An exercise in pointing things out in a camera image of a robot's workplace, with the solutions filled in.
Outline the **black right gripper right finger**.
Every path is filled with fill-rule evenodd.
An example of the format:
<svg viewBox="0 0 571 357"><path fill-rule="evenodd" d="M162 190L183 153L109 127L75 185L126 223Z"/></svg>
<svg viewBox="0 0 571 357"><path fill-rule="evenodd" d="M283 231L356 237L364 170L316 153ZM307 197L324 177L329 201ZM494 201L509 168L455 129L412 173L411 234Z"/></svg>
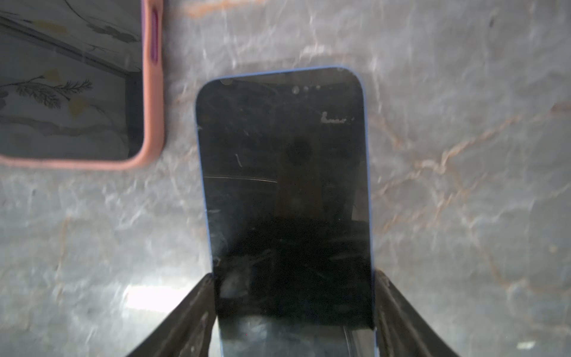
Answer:
<svg viewBox="0 0 571 357"><path fill-rule="evenodd" d="M374 273L374 304L380 356L458 357L379 269Z"/></svg>

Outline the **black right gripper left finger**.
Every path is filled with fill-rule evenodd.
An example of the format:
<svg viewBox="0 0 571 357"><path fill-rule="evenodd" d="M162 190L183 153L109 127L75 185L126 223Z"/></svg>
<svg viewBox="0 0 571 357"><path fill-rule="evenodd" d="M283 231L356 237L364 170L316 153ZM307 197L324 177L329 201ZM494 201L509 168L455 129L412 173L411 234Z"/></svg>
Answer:
<svg viewBox="0 0 571 357"><path fill-rule="evenodd" d="M208 273L129 357L208 357L216 319L216 284Z"/></svg>

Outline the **black smartphone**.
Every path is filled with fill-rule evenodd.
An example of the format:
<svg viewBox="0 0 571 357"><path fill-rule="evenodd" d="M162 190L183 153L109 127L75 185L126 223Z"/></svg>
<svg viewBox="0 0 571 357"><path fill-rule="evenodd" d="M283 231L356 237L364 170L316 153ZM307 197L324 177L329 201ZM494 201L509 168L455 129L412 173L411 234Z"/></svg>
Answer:
<svg viewBox="0 0 571 357"><path fill-rule="evenodd" d="M196 98L223 356L376 356L364 89L343 67Z"/></svg>

